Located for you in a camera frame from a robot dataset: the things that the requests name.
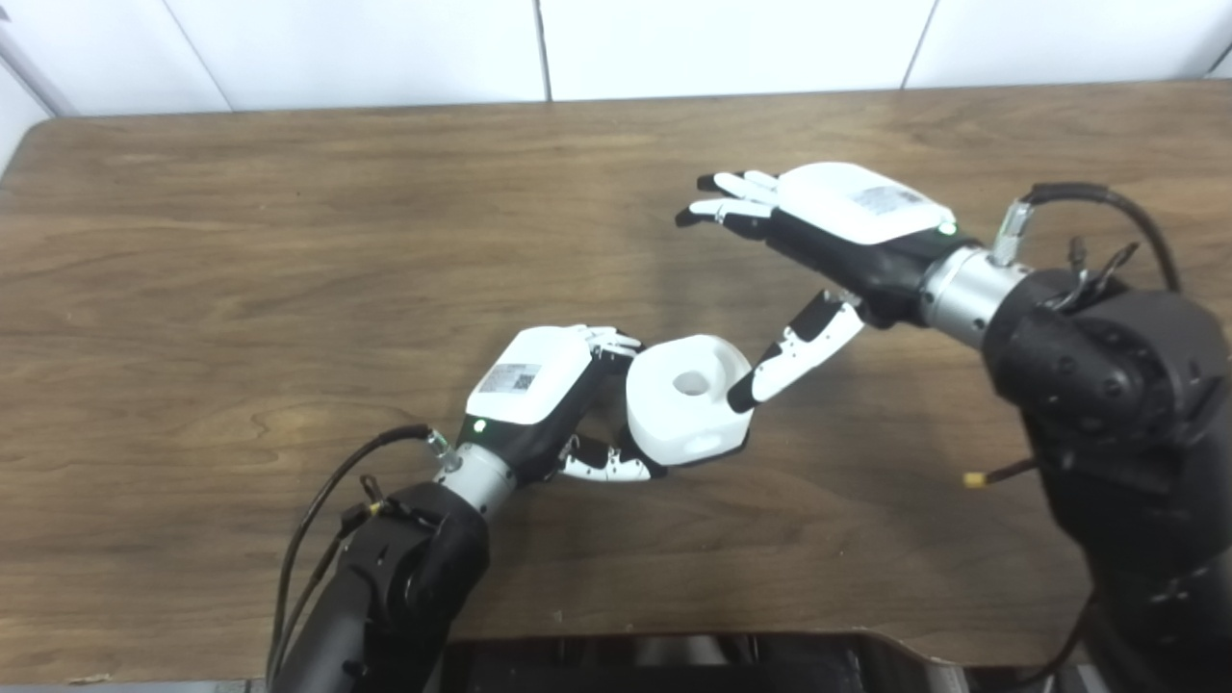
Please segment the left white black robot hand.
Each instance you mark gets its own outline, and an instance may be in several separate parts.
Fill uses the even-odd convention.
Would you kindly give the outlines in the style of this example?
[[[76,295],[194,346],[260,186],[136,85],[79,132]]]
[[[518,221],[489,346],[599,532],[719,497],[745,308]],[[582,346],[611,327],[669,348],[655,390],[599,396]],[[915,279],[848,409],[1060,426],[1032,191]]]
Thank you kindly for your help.
[[[601,482],[664,477],[634,448],[582,435],[602,386],[630,372],[644,346],[616,327],[532,327],[519,332],[476,383],[460,445],[500,459],[519,487],[554,474]]]

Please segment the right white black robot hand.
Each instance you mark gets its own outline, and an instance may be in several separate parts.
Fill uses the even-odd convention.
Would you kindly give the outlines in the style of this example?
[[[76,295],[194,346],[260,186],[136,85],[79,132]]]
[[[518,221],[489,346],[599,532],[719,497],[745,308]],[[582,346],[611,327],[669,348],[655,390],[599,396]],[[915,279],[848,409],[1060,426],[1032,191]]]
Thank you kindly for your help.
[[[706,196],[678,212],[678,228],[722,224],[835,285],[811,298],[731,386],[727,403],[738,413],[819,367],[865,327],[924,327],[929,273],[971,244],[950,208],[857,164],[715,171],[697,189]]]

